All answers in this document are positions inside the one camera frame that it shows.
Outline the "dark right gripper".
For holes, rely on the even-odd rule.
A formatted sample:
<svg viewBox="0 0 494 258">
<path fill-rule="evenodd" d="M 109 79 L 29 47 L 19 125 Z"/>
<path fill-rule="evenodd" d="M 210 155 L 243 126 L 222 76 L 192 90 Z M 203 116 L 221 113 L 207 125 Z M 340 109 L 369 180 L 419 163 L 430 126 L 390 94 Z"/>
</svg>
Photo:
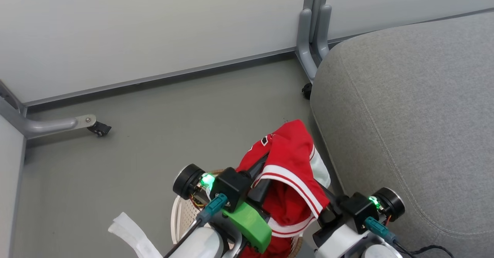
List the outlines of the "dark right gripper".
<svg viewBox="0 0 494 258">
<path fill-rule="evenodd" d="M 320 229 L 313 234 L 313 240 L 317 247 L 321 247 L 340 227 L 346 226 L 356 232 L 353 217 L 343 208 L 351 197 L 336 197 L 327 187 L 315 180 L 315 197 L 322 207 L 317 222 Z"/>
</svg>

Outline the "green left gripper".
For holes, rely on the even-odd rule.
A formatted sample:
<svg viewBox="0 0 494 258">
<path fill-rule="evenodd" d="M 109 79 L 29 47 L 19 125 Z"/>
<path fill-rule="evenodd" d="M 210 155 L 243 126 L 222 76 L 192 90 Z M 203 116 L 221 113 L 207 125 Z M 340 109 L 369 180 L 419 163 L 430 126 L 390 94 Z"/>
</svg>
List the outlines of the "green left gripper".
<svg viewBox="0 0 494 258">
<path fill-rule="evenodd" d="M 254 163 L 246 174 L 250 178 L 257 178 L 262 172 L 268 154 L 262 156 Z M 268 225 L 270 214 L 265 212 L 263 204 L 268 195 L 271 179 L 259 179 L 247 194 L 246 201 L 233 204 L 227 202 L 223 208 L 223 215 L 227 216 L 236 231 L 240 232 L 240 242 L 237 250 L 233 252 L 233 258 L 238 258 L 245 247 L 251 247 L 258 253 L 264 253 L 272 238 L 272 229 Z"/>
</svg>

